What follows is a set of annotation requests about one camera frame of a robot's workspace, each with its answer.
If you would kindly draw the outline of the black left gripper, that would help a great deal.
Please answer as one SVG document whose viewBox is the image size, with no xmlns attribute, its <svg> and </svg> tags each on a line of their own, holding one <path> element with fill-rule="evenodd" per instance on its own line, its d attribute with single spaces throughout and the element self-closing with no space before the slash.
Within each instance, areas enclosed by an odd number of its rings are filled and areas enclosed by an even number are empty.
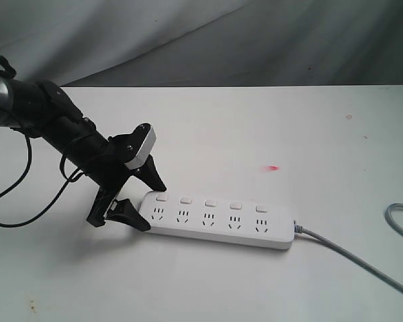
<svg viewBox="0 0 403 322">
<path fill-rule="evenodd" d="M 151 228 L 150 223 L 139 214 L 129 199 L 116 200 L 124 184 L 136 172 L 136 169 L 130 170 L 124 164 L 125 141 L 128 134 L 105 139 L 99 133 L 95 133 L 86 139 L 86 175 L 99 186 L 87 222 L 94 227 L 101 227 L 106 221 L 115 221 L 138 231 L 148 231 Z M 137 170 L 137 178 L 152 191 L 167 190 L 150 154 Z"/>
</svg>

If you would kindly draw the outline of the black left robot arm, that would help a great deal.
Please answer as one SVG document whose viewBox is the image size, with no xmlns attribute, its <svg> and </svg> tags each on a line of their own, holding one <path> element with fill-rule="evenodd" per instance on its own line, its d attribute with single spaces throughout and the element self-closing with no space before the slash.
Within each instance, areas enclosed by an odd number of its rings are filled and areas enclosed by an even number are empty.
<svg viewBox="0 0 403 322">
<path fill-rule="evenodd" d="M 71 175 L 64 176 L 65 186 L 82 176 L 98 185 L 88 223 L 101 227 L 106 221 L 115 221 L 138 231 L 150 230 L 150 223 L 129 199 L 119 201 L 116 197 L 132 176 L 153 191 L 167 189 L 150 154 L 156 141 L 151 124 L 141 123 L 131 133 L 105 138 L 58 85 L 49 80 L 19 81 L 16 74 L 8 60 L 0 56 L 0 127 L 21 133 L 28 149 L 23 173 L 0 193 L 0 198 L 27 176 L 32 164 L 31 140 L 43 138 L 60 152 L 61 173 L 65 172 L 66 161 L 76 167 Z"/>
</svg>

